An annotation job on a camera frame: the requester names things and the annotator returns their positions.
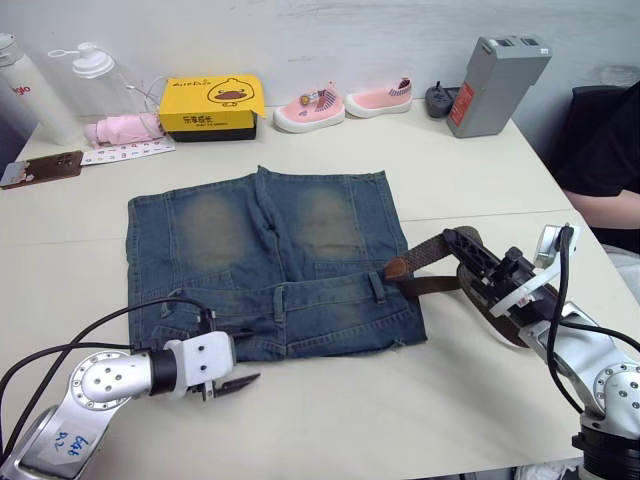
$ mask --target denim shorts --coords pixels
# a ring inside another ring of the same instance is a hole
[[[246,177],[129,202],[129,303],[186,296],[243,329],[238,361],[347,355],[426,340],[382,269],[407,250],[384,172]],[[197,309],[129,315],[132,342],[184,339]]]

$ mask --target gray battery pack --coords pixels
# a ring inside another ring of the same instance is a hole
[[[447,118],[453,134],[500,133],[550,59],[551,48],[536,35],[480,37]]]

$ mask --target smartphone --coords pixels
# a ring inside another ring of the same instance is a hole
[[[0,188],[17,188],[80,175],[82,152],[65,152],[13,162],[6,166]]]

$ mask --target cartoon duck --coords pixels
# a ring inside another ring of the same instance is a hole
[[[207,94],[210,101],[221,103],[223,107],[235,107],[238,102],[244,102],[254,96],[250,84],[235,78],[227,78],[224,82],[214,85]]]

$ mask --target pink slipper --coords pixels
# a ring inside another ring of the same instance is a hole
[[[371,118],[382,113],[403,113],[411,108],[411,80],[404,77],[397,87],[349,94],[345,107],[354,117]]]
[[[291,133],[310,132],[344,120],[342,96],[333,82],[324,90],[314,90],[273,112],[274,123]]]

